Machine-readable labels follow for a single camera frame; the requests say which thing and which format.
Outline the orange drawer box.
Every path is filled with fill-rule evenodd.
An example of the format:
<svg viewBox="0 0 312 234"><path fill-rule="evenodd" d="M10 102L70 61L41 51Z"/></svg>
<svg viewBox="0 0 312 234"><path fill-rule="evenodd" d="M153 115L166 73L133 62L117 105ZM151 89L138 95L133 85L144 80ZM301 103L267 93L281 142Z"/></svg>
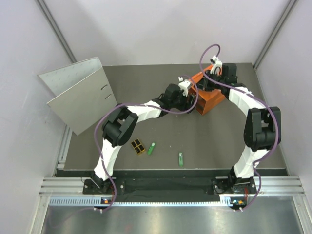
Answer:
<svg viewBox="0 0 312 234"><path fill-rule="evenodd" d="M212 65L204 68L204 71L210 71L212 68ZM198 83L200 79L203 78L202 72L197 73L192 77L192 79ZM196 104L196 110L203 116L210 110L212 110L214 107L219 105L222 101L226 99L226 97L221 93L220 90L213 90L213 91L199 91L199 97ZM196 96L195 87L192 86L189 89L189 95L194 94Z"/></svg>

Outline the green tube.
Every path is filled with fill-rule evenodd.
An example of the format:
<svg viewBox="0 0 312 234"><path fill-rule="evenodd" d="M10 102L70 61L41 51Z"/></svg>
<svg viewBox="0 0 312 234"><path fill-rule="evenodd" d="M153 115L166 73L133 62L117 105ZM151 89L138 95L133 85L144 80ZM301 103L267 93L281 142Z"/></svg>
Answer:
<svg viewBox="0 0 312 234"><path fill-rule="evenodd" d="M178 153L178 162L179 162L179 166L183 167L184 162L183 162L183 153L182 152Z"/></svg>
<svg viewBox="0 0 312 234"><path fill-rule="evenodd" d="M149 150L147 152L147 154L149 156L153 153L155 146L156 146L156 144L154 142L152 142L152 144L151 144L151 146L150 146L150 148L149 148Z"/></svg>

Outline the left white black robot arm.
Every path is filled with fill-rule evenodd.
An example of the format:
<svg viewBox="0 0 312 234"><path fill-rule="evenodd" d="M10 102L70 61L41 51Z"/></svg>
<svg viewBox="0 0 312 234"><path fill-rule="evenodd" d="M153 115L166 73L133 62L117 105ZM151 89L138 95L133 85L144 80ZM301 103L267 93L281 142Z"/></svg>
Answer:
<svg viewBox="0 0 312 234"><path fill-rule="evenodd" d="M199 98L198 89L190 93L193 84L185 80L179 84L169 84L164 93L144 104L123 103L110 110L96 125L95 145L99 160L91 180L99 193L106 193L114 184L113 167L123 145L131 138L137 123L166 114L190 113Z"/></svg>

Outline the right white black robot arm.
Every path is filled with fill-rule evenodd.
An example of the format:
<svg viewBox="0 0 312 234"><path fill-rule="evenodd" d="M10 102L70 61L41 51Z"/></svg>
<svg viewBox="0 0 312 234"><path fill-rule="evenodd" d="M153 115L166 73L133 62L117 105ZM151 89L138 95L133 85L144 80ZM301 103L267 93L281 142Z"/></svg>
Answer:
<svg viewBox="0 0 312 234"><path fill-rule="evenodd" d="M220 90L246 116L243 132L245 148L231 169L232 177L227 181L229 190L239 193L245 188L245 180L253 177L259 162L269 157L280 143L281 111L278 107L269 107L244 84L237 82L234 63L217 62L202 73L206 91Z"/></svg>

